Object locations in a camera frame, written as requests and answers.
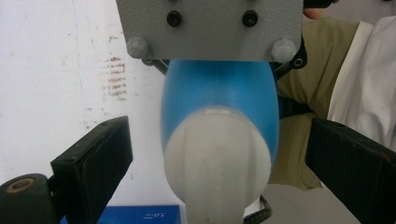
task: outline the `black bracket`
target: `black bracket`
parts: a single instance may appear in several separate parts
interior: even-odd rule
[[[127,117],[100,123],[51,162],[0,186],[0,223],[96,223],[133,160]]]
[[[305,163],[361,223],[395,223],[395,152],[345,125],[314,119]]]

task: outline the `bolt head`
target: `bolt head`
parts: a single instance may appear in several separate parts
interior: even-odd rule
[[[259,20],[259,16],[257,15],[257,12],[254,10],[246,11],[242,16],[242,23],[244,23],[246,27],[255,26],[258,20]]]
[[[168,16],[166,17],[166,21],[170,26],[178,27],[182,22],[182,18],[178,11],[171,11],[168,13]]]
[[[271,54],[277,63],[290,62],[294,58],[294,55],[296,55],[296,53],[296,46],[291,40],[287,39],[286,37],[283,37],[282,39],[276,41],[271,51]]]
[[[126,43],[126,49],[131,57],[142,59],[149,53],[149,44],[142,37],[132,37]]]

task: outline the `white shirt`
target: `white shirt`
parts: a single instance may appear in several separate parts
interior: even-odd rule
[[[334,86],[328,119],[396,151],[396,17],[361,22]]]

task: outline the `screw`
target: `screw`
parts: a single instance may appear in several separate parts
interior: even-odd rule
[[[182,18],[178,11],[170,11],[166,17],[166,21],[172,27],[178,27],[181,24]]]
[[[248,10],[242,16],[242,23],[244,23],[246,27],[252,27],[256,25],[258,20],[259,20],[259,16],[257,15],[257,12],[254,10]]]

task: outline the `white wall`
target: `white wall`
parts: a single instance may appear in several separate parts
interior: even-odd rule
[[[128,115],[134,162],[110,204],[180,203],[163,175],[163,75],[126,54],[115,0],[3,0],[0,31],[0,183],[51,176],[50,162],[83,134]],[[265,194],[269,223],[355,220],[328,191]]]

